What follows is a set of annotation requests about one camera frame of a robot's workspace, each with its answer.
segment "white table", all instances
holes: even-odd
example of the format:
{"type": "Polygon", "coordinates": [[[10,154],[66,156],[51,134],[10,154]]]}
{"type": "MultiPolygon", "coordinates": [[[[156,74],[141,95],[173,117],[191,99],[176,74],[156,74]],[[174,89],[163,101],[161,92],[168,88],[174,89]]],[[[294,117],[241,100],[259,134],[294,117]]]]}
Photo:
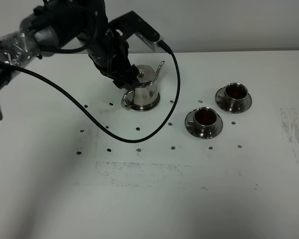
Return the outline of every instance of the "white table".
{"type": "MultiPolygon", "coordinates": [[[[176,57],[181,94],[173,126],[139,144],[107,136],[31,76],[20,74],[0,92],[0,238],[299,238],[299,51],[176,57]],[[231,82],[246,85],[253,99],[240,115],[214,100],[231,82]],[[224,121],[214,139],[194,138],[184,127],[187,113],[201,106],[224,121]]],[[[161,102],[150,112],[122,109],[125,91],[87,55],[56,55],[28,69],[88,105],[113,133],[137,139],[166,117],[176,72],[167,54],[130,60],[154,69],[166,61],[161,102]]]]}

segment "teapot spout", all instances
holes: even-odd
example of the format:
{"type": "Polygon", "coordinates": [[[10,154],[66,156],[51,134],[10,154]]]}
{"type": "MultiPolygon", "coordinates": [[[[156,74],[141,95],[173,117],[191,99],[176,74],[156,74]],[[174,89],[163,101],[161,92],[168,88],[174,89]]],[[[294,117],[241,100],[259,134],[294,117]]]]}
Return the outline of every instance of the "teapot spout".
{"type": "Polygon", "coordinates": [[[155,76],[155,79],[154,79],[154,81],[156,81],[157,79],[158,79],[158,76],[159,76],[159,73],[160,73],[160,70],[161,70],[161,67],[163,66],[163,64],[164,64],[165,62],[164,61],[162,61],[161,63],[160,63],[160,65],[158,66],[158,69],[156,70],[156,76],[155,76]]]}

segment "plastic wrap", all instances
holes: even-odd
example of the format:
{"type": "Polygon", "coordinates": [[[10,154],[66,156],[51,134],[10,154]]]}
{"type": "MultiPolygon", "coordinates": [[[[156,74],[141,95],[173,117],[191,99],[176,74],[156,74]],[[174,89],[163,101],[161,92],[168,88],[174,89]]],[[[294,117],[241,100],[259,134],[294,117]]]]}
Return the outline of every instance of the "plastic wrap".
{"type": "Polygon", "coordinates": [[[14,32],[0,38],[0,62],[25,67],[40,52],[36,41],[25,32],[14,32]]]}

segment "stainless steel teapot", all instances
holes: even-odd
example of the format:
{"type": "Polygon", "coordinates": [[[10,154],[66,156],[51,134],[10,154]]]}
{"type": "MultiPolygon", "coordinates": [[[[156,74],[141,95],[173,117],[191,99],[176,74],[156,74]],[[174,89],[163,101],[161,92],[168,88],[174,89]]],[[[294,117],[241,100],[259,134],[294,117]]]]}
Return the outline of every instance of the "stainless steel teapot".
{"type": "Polygon", "coordinates": [[[141,83],[134,90],[125,93],[121,105],[123,108],[131,108],[136,111],[148,111],[159,103],[158,76],[165,62],[162,61],[156,72],[147,65],[139,65],[139,75],[137,79],[141,83]]]}

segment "dark liquid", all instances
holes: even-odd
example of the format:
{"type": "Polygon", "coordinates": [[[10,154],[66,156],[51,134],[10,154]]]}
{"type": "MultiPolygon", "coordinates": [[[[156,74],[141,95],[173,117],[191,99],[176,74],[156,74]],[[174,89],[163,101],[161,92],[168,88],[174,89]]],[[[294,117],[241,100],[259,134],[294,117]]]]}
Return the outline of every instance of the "dark liquid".
{"type": "Polygon", "coordinates": [[[216,122],[216,114],[208,109],[202,109],[195,113],[195,120],[202,125],[211,125],[216,122]]]}
{"type": "Polygon", "coordinates": [[[244,87],[242,86],[236,86],[236,85],[232,85],[232,86],[228,86],[226,88],[226,94],[233,99],[243,99],[246,97],[247,95],[247,91],[244,87]]]}

